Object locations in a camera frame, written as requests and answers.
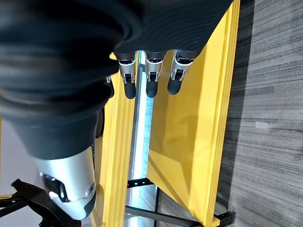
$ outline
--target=black clamp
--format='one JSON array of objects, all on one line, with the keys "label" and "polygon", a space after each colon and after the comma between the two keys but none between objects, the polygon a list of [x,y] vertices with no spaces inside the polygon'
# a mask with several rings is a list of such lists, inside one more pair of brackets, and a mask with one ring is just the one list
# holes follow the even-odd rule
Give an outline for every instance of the black clamp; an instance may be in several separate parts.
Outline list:
[{"label": "black clamp", "polygon": [[47,195],[46,191],[17,179],[12,183],[17,192],[0,197],[0,218],[29,206],[42,217],[40,227],[81,227],[81,221],[73,220]]}]

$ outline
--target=black fingertip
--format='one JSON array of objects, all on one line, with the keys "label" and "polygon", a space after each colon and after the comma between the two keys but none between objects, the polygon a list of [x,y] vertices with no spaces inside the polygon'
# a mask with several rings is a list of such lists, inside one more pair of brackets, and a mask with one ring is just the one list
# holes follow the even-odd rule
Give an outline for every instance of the black fingertip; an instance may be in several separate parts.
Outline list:
[{"label": "black fingertip", "polygon": [[175,95],[180,91],[182,81],[180,82],[178,79],[172,80],[169,78],[169,83],[167,85],[167,90],[171,95]]},{"label": "black fingertip", "polygon": [[151,81],[146,83],[146,94],[149,98],[154,98],[158,92],[158,82]]},{"label": "black fingertip", "polygon": [[133,99],[136,97],[136,85],[135,83],[126,83],[124,84],[124,92],[128,99]]}]

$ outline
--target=black metal rod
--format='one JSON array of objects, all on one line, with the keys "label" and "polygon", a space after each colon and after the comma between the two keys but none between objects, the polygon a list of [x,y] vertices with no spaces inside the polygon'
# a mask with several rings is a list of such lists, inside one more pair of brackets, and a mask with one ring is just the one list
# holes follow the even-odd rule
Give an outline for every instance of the black metal rod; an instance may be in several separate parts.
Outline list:
[{"label": "black metal rod", "polygon": [[3,208],[3,209],[0,210],[0,218],[5,216],[5,215],[8,215],[8,214],[10,214],[10,213],[12,213],[16,210],[24,208],[26,206],[27,206],[27,204],[24,201],[16,202],[12,205],[9,205],[6,208]]},{"label": "black metal rod", "polygon": [[144,210],[144,209],[130,207],[130,206],[125,206],[125,212],[128,214],[134,214],[137,216],[150,218],[150,219],[157,220],[157,221],[163,221],[163,222],[171,223],[171,224],[178,225],[178,226],[187,227],[190,225],[200,224],[199,222],[196,222],[193,220],[179,218],[179,217],[175,217],[172,215],[161,214],[161,213],[158,213],[155,211]]},{"label": "black metal rod", "polygon": [[[157,192],[156,192],[156,203],[155,203],[155,212],[158,212],[158,208],[159,208],[159,196],[160,196],[160,188],[157,187]],[[157,227],[157,220],[154,221],[153,227]]]}]

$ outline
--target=wooden floor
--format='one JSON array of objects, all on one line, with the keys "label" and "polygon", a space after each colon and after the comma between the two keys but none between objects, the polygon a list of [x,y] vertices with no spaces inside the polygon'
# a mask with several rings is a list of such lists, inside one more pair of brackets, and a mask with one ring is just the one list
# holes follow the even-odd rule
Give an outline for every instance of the wooden floor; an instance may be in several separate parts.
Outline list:
[{"label": "wooden floor", "polygon": [[[140,191],[140,206],[152,210],[154,197]],[[303,0],[241,1],[217,197],[234,227],[303,226]],[[163,193],[159,205],[193,218]]]}]

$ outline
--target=yellow beam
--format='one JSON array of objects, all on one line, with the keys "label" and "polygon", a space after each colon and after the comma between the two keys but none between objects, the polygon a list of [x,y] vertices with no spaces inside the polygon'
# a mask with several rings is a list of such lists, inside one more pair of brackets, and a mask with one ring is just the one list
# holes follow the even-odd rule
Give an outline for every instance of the yellow beam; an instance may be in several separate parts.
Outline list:
[{"label": "yellow beam", "polygon": [[112,76],[115,95],[105,106],[103,138],[96,139],[96,204],[93,227],[122,227],[132,141],[134,99],[124,94],[120,73]]},{"label": "yellow beam", "polygon": [[154,100],[147,176],[207,227],[219,225],[214,206],[239,11],[235,0],[175,96],[167,93],[168,54]]}]

